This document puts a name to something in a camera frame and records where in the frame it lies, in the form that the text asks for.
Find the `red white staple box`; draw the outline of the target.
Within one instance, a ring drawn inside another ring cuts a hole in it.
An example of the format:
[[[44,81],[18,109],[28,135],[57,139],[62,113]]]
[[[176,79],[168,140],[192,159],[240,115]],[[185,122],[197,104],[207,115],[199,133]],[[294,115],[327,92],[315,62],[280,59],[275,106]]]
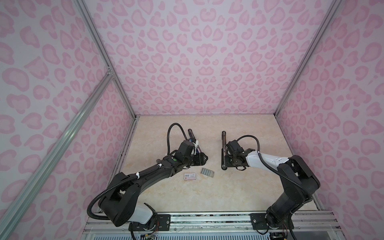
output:
[[[196,173],[186,173],[184,174],[185,181],[194,181],[196,180]]]

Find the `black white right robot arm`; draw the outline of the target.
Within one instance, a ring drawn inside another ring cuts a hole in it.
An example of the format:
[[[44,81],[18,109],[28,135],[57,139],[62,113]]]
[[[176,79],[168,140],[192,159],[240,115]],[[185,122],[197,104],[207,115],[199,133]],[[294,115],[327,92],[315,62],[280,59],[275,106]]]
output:
[[[297,155],[278,157],[248,149],[229,154],[222,151],[222,169],[259,168],[271,171],[280,177],[283,193],[267,209],[263,225],[278,229],[288,225],[290,217],[303,205],[313,200],[313,194],[321,184],[305,161]]]

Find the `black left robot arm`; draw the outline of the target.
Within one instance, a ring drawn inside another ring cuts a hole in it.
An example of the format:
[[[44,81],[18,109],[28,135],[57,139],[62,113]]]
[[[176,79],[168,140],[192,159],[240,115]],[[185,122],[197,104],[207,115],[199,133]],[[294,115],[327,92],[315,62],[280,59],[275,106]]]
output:
[[[208,159],[205,153],[185,158],[174,154],[158,159],[154,166],[141,172],[130,175],[119,173],[107,187],[107,192],[100,197],[98,206],[116,227],[136,223],[151,230],[158,221],[158,213],[149,204],[138,204],[140,194],[184,169],[205,165]]]

